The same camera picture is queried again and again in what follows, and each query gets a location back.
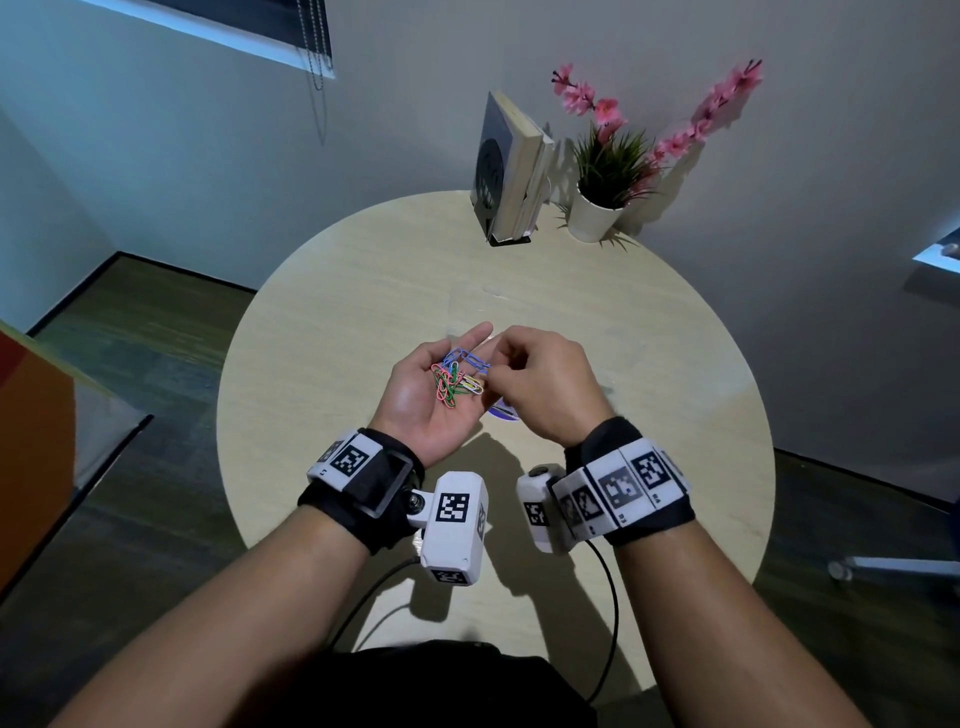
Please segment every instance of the person's left hand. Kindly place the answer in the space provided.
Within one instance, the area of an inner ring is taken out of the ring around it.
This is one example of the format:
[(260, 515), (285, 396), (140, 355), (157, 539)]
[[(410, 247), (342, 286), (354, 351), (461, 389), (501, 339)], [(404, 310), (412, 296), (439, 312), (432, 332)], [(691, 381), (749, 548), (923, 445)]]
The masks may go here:
[[(400, 359), (390, 374), (370, 427), (397, 438), (417, 455), (425, 468), (460, 447), (499, 395), (485, 384), (482, 396), (457, 395), (457, 406), (449, 408), (437, 399), (437, 384), (430, 365), (442, 361), (452, 347), (473, 352), (489, 362), (496, 349), (495, 338), (486, 341), (492, 332), (490, 322), (477, 324), (452, 345), (449, 339), (425, 342)], [(466, 361), (460, 362), (460, 371), (481, 378)]]

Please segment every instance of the wristband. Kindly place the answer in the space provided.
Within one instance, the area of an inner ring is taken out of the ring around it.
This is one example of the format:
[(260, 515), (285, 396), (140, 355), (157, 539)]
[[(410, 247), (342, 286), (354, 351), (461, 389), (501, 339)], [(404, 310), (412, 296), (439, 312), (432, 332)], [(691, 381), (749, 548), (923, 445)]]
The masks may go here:
[(368, 427), (337, 439), (307, 471), (297, 505), (324, 511), (371, 554), (417, 529), (407, 520), (406, 494), (423, 481), (423, 464), (399, 440)]
[(689, 486), (670, 457), (622, 417), (564, 451), (569, 475), (551, 490), (578, 541), (613, 546), (693, 521)]

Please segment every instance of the wall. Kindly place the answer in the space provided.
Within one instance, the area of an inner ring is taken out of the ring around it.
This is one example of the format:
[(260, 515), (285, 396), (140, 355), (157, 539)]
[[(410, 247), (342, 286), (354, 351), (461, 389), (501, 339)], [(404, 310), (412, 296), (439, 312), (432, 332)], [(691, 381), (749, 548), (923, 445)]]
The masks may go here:
[(117, 245), (256, 286), (314, 232), (467, 186), (486, 91), (577, 133), (562, 61), (661, 133), (737, 61), (767, 82), (641, 237), (750, 362), (778, 446), (960, 495), (956, 299), (910, 256), (960, 224), (960, 5), (329, 2), (338, 78), (76, 0), (0, 0), (0, 105)]
[(0, 321), (26, 331), (113, 252), (0, 111)]

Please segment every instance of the round table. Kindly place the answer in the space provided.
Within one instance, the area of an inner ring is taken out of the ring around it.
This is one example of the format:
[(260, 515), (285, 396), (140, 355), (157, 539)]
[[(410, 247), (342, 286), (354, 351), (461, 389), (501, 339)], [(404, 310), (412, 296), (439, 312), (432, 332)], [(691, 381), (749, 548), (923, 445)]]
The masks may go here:
[[(684, 471), (704, 527), (751, 581), (774, 510), (770, 428), (750, 368), (689, 284), (634, 240), (573, 239), (554, 206), (529, 244), (493, 248), (467, 192), (370, 207), (315, 235), (273, 273), (230, 344), (217, 447), (230, 510), (248, 546), (295, 507), (305, 473), (342, 432), (370, 420), (394, 362), (419, 342), (480, 321), (559, 331), (585, 347), (616, 410)], [(338, 646), (428, 639), (483, 641), (547, 657), (588, 694), (610, 647), (613, 606), (596, 556), (540, 553), (516, 478), (563, 463), (523, 423), (486, 415), (458, 452), (428, 473), (480, 473), (490, 493), (485, 559), (472, 587), (437, 584), (413, 567), (388, 582)], [(614, 567), (612, 550), (597, 545)], [(381, 552), (352, 601), (412, 545)], [(599, 703), (654, 684), (615, 575), (620, 635)]]

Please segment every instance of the person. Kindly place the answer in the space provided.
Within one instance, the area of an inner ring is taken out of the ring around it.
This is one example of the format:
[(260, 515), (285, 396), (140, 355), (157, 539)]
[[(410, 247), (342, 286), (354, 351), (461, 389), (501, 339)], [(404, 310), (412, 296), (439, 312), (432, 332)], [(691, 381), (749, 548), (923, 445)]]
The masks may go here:
[[(491, 334), (485, 323), (456, 342), (492, 364), (482, 396), (461, 396), (446, 408), (430, 366), (451, 343), (421, 344), (394, 366), (365, 431), (406, 447), (429, 468), (460, 447), (503, 396), (533, 432), (565, 448), (568, 471), (571, 458), (579, 467), (578, 458), (639, 436), (615, 416), (580, 345), (526, 327)], [(52, 725), (320, 725), (385, 717), (470, 724), (497, 711), (595, 724), (592, 708), (541, 658), (510, 658), (477, 643), (324, 653), (358, 571), (372, 552), (412, 529), (404, 530), (403, 518), (345, 516), (337, 510), (342, 503), (309, 493), (269, 536), (127, 645)], [(674, 721), (867, 725), (696, 521), (688, 498), (678, 505), (656, 526), (614, 532), (616, 562)], [(305, 672), (311, 678), (304, 682)], [(458, 702), (450, 692), (457, 681), (461, 693), (466, 681), (482, 694), (482, 703)], [(524, 708), (531, 701), (520, 699), (531, 693), (539, 705), (532, 712)]]

